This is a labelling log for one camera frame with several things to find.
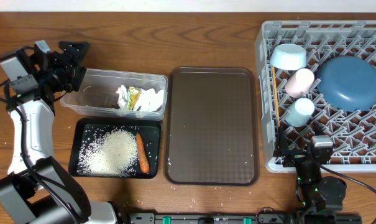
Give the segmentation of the green yellow snack wrapper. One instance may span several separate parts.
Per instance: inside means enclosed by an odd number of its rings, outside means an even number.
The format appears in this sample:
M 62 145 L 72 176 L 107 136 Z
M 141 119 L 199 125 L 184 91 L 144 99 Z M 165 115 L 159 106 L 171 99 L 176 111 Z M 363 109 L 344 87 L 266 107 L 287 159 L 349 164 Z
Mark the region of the green yellow snack wrapper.
M 135 104 L 137 103 L 139 96 L 142 93 L 141 88 L 137 88 L 134 86 L 130 86 L 127 91 L 127 96 L 128 96 L 128 109 L 133 110 Z

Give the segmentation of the orange carrot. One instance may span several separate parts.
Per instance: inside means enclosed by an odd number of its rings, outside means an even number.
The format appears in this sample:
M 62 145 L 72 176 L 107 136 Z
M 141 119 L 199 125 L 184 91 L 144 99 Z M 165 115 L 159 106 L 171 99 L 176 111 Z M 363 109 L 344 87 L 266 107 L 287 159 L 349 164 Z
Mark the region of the orange carrot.
M 143 139 L 139 133 L 136 134 L 136 144 L 137 144 L 137 150 L 138 150 L 140 169 L 143 173 L 147 174 L 150 171 L 150 164 L 148 162 L 148 159 L 145 153 Z

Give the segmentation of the light blue bowl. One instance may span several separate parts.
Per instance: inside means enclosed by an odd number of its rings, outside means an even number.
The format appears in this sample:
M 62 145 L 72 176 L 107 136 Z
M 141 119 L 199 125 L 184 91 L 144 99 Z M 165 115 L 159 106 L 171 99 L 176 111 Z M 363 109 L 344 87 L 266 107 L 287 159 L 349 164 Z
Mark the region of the light blue bowl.
M 306 67 L 306 50 L 296 44 L 276 46 L 270 57 L 270 64 L 282 70 L 299 70 Z

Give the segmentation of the dark blue plate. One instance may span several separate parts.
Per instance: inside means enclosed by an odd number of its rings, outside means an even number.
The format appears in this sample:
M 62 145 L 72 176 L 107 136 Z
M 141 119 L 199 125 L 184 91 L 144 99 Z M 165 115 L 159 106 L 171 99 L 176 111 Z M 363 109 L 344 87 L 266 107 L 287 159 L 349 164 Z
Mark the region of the dark blue plate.
M 332 58 L 316 72 L 317 90 L 335 108 L 353 112 L 376 103 L 376 69 L 354 56 Z

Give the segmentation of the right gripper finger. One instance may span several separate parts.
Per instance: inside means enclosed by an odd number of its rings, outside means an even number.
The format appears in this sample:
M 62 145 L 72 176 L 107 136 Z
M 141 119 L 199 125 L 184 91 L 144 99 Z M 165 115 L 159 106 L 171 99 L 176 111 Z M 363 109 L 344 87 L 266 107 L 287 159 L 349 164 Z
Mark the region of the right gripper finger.
M 324 136 L 324 135 L 325 135 L 325 133 L 324 133 L 324 131 L 322 130 L 320 124 L 318 124 L 318 123 L 314 123 L 314 124 L 311 125 L 311 127 L 312 127 L 312 129 L 313 129 L 313 131 L 314 131 L 314 135 L 315 135 L 315 136 Z
M 275 143 L 275 149 L 273 151 L 273 157 L 283 157 L 288 154 L 289 148 L 287 138 L 281 126 L 278 127 L 277 134 L 278 136 Z

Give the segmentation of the white tissue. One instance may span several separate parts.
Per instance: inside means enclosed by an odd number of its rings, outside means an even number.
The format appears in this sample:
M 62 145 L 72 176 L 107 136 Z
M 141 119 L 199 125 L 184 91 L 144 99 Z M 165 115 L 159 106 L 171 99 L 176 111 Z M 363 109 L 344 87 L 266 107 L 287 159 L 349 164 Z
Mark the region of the white tissue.
M 156 93 L 153 88 L 142 90 L 134 106 L 137 118 L 143 118 L 149 112 L 158 111 L 163 105 L 164 93 L 164 90 L 159 90 Z
M 117 104 L 121 110 L 131 110 L 131 100 L 130 100 L 130 87 L 121 85 L 116 93 L 119 95 L 117 99 Z

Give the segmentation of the wooden chopstick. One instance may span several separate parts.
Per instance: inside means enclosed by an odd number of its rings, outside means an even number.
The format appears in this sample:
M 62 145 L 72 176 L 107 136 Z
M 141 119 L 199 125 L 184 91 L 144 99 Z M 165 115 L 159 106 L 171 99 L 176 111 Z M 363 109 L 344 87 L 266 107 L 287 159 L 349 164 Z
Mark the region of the wooden chopstick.
M 277 119 L 277 126 L 280 127 L 280 114 L 279 114 L 279 104 L 278 104 L 278 91 L 277 91 L 277 83 L 276 83 L 276 75 L 275 75 L 275 67 L 271 65 L 271 72 L 272 72 L 272 81 L 273 81 L 273 94 L 275 98 L 275 113 Z

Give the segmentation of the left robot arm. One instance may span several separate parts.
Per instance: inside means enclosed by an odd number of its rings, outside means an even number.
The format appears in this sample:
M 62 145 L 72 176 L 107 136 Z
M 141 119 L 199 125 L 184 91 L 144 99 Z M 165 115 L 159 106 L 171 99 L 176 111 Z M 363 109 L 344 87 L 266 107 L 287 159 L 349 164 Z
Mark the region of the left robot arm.
M 0 180 L 0 204 L 15 223 L 120 223 L 113 204 L 90 201 L 55 159 L 55 94 L 80 89 L 89 43 L 61 41 L 58 47 L 51 51 L 40 40 L 0 56 L 8 77 L 2 101 L 14 123 L 13 158 Z

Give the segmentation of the pink cup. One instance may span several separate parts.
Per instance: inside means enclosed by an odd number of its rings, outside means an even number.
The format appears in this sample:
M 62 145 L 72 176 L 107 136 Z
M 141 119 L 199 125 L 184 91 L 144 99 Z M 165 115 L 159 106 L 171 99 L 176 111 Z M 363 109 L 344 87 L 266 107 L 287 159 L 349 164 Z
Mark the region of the pink cup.
M 286 93 L 294 98 L 300 98 L 306 94 L 314 82 L 314 73 L 307 68 L 297 70 L 285 85 Z

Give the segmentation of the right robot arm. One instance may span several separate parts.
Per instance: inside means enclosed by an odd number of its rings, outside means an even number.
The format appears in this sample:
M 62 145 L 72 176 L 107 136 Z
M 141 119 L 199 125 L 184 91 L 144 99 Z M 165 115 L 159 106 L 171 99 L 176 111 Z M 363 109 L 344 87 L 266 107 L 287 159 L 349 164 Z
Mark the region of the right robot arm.
M 296 196 L 304 205 L 293 212 L 284 223 L 336 223 L 336 211 L 342 210 L 346 196 L 346 183 L 333 176 L 323 177 L 321 166 L 330 160 L 334 143 L 324 132 L 316 128 L 315 135 L 304 149 L 290 149 L 282 127 L 278 127 L 273 157 L 283 159 L 283 167 L 296 170 Z

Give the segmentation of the light blue cup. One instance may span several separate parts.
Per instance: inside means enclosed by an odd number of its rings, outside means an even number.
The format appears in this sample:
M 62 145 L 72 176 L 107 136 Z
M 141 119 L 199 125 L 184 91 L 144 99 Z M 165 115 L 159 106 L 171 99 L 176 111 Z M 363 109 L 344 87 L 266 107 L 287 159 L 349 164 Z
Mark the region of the light blue cup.
M 289 113 L 285 121 L 290 126 L 302 127 L 309 121 L 314 109 L 314 103 L 310 99 L 299 98 L 287 108 Z

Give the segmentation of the white rice pile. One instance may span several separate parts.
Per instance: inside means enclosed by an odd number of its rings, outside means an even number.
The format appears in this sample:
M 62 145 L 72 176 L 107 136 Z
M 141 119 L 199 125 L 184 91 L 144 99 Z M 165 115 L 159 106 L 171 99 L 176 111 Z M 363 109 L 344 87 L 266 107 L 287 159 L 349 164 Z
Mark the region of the white rice pile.
M 88 177 L 133 177 L 137 171 L 135 136 L 122 126 L 89 125 L 83 131 L 76 173 Z

